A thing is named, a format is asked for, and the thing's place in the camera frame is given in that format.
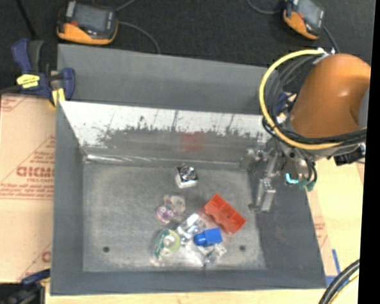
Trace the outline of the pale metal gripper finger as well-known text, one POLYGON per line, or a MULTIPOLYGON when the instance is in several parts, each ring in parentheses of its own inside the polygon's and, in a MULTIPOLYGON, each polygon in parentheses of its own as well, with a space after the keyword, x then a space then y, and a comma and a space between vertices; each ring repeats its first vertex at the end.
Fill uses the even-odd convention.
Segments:
POLYGON ((250 188, 251 188, 251 202, 249 204, 249 209, 250 210, 259 210, 259 201, 258 201, 258 196, 260 192, 260 181, 261 177, 258 176, 257 174, 254 174, 250 178, 250 188))
POLYGON ((271 179, 264 179, 262 181, 261 193, 260 211, 269 212, 276 193, 276 189, 272 186, 271 179))

